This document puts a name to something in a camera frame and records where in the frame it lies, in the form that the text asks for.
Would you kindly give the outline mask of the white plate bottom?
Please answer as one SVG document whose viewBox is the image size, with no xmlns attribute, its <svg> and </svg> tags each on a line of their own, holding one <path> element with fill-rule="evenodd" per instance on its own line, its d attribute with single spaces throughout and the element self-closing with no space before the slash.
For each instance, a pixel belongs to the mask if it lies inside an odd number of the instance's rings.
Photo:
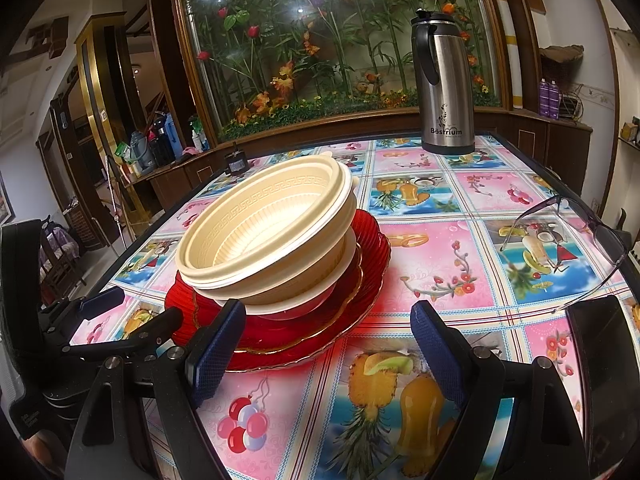
<svg viewBox="0 0 640 480">
<path fill-rule="evenodd" d="M 307 287 L 299 294 L 274 304 L 258 306 L 258 304 L 250 304 L 247 299 L 243 299 L 242 303 L 246 307 L 247 314 L 266 318 L 268 321 L 281 322 L 300 318 L 316 310 L 329 298 L 337 281 L 345 273 L 356 254 L 357 242 L 352 230 L 349 230 L 345 235 L 344 246 L 341 259 L 337 261 L 334 269 L 316 284 Z"/>
</svg>

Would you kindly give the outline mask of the red plastic plate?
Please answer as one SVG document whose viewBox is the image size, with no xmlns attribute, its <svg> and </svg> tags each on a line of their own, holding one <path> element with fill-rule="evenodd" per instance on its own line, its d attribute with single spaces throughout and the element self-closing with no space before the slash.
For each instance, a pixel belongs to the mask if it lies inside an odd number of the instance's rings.
<svg viewBox="0 0 640 480">
<path fill-rule="evenodd" d="M 248 316 L 228 372 L 274 370 L 311 359 L 366 317 L 383 288 L 392 248 L 367 211 L 356 211 L 352 229 L 356 235 L 354 258 L 328 299 L 292 320 Z"/>
</svg>

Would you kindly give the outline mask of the cream paper plate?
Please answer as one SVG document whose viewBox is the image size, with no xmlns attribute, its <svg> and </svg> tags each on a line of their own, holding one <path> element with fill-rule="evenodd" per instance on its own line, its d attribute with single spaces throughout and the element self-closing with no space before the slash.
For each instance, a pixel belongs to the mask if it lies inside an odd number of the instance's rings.
<svg viewBox="0 0 640 480">
<path fill-rule="evenodd" d="M 254 315 L 276 314 L 314 300 L 330 289 L 352 262 L 356 208 L 356 196 L 350 193 L 319 233 L 278 262 L 234 285 L 212 290 L 198 287 L 195 291 L 218 304 L 239 299 Z"/>
</svg>

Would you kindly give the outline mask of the cream bowl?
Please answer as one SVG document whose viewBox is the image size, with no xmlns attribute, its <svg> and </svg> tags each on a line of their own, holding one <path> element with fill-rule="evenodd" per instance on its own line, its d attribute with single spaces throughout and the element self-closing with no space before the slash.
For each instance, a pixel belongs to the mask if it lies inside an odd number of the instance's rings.
<svg viewBox="0 0 640 480">
<path fill-rule="evenodd" d="M 355 178 L 329 152 L 278 162 L 230 188 L 183 234 L 175 265 L 186 284 L 222 289 L 268 268 L 288 279 L 345 235 Z"/>
</svg>

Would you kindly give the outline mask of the colourful printed tablecloth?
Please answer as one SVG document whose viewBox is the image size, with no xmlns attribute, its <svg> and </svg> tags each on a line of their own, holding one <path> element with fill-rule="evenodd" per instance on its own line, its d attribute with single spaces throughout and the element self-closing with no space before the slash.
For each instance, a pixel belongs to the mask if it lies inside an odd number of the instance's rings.
<svg viewBox="0 0 640 480">
<path fill-rule="evenodd" d="M 523 155 L 481 136 L 467 155 L 432 155 L 413 138 L 331 146 L 359 182 L 358 209 L 392 253 L 370 312 L 298 364 L 230 373 L 198 414 L 235 479 L 417 479 L 427 442 L 458 417 L 410 336 L 410 309 L 428 301 L 472 346 L 503 360 L 549 360 L 584 438 L 584 402 L 566 310 L 518 304 L 487 229 L 567 190 Z M 634 259 L 589 299 L 620 300 L 639 365 L 639 271 Z M 595 479 L 634 479 L 631 450 Z"/>
</svg>

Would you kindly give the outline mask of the blue bottle on counter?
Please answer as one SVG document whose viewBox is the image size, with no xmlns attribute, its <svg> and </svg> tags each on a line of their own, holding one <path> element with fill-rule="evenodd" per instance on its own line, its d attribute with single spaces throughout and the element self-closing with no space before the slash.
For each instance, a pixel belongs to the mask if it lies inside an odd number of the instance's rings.
<svg viewBox="0 0 640 480">
<path fill-rule="evenodd" d="M 165 115 L 164 130 L 168 136 L 171 149 L 174 152 L 175 160 L 179 160 L 182 157 L 183 147 L 174 120 L 172 119 L 170 113 L 167 113 Z"/>
</svg>

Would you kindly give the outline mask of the small black jar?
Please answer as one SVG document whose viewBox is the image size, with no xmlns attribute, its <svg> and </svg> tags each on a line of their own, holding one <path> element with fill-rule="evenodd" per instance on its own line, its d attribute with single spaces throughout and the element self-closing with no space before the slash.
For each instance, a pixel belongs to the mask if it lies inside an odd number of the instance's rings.
<svg viewBox="0 0 640 480">
<path fill-rule="evenodd" d="M 240 176 L 250 169 L 245 152 L 236 144 L 233 144 L 233 150 L 230 153 L 224 155 L 224 160 L 227 163 L 227 172 L 232 176 Z"/>
</svg>

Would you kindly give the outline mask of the eyeglasses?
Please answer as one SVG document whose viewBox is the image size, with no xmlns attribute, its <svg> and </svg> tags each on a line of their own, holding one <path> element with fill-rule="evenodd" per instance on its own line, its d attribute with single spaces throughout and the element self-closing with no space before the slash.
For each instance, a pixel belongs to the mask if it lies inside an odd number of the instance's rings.
<svg viewBox="0 0 640 480">
<path fill-rule="evenodd" d="M 622 234 L 562 195 L 487 229 L 518 304 L 564 310 L 612 285 L 629 257 Z"/>
</svg>

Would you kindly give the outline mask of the wooden counter cabinet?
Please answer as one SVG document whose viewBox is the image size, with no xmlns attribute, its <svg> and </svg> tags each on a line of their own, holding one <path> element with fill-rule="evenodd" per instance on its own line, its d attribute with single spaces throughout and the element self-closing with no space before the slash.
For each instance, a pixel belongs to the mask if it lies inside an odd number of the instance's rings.
<svg viewBox="0 0 640 480">
<path fill-rule="evenodd" d="M 552 170 L 574 192 L 582 192 L 592 129 L 586 125 L 538 116 L 529 110 L 477 107 L 477 133 L 501 136 L 526 156 Z M 224 160 L 234 148 L 248 158 L 310 148 L 333 142 L 350 142 L 392 136 L 417 136 L 420 116 L 415 107 L 348 114 L 266 130 L 221 143 L 186 162 L 160 168 L 132 182 L 142 204 L 165 210 L 188 192 L 227 168 Z"/>
</svg>

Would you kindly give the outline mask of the purple bottles on shelf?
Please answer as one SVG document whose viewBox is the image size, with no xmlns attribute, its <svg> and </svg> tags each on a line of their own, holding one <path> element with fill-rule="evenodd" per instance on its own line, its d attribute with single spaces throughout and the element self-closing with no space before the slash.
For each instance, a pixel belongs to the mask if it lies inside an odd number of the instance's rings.
<svg viewBox="0 0 640 480">
<path fill-rule="evenodd" d="M 554 80 L 539 83 L 539 115 L 551 119 L 560 118 L 560 89 Z"/>
</svg>

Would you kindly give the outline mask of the steel thermos jug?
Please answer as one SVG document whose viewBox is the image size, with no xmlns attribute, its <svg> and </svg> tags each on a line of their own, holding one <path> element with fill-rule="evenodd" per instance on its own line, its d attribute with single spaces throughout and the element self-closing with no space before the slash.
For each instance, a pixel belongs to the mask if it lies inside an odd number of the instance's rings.
<svg viewBox="0 0 640 480">
<path fill-rule="evenodd" d="M 454 19 L 416 10 L 411 20 L 416 91 L 425 151 L 466 155 L 475 150 L 471 72 Z"/>
</svg>

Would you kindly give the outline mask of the flower aquarium display window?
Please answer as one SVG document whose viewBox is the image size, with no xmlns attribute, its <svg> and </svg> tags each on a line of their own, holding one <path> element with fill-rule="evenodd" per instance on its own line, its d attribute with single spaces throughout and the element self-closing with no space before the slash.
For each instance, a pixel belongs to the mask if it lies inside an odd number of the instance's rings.
<svg viewBox="0 0 640 480">
<path fill-rule="evenodd" d="M 459 26 L 478 106 L 502 91 L 487 0 L 176 0 L 218 142 L 418 102 L 417 10 Z"/>
</svg>

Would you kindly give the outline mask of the framed wall picture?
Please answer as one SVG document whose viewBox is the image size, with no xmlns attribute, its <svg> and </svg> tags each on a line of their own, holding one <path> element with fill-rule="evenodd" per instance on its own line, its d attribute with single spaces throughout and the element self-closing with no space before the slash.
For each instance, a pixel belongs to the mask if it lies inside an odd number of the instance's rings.
<svg viewBox="0 0 640 480">
<path fill-rule="evenodd" d="M 0 176 L 0 224 L 3 226 L 13 219 L 14 211 L 9 200 L 8 192 L 6 192 L 6 186 Z"/>
</svg>

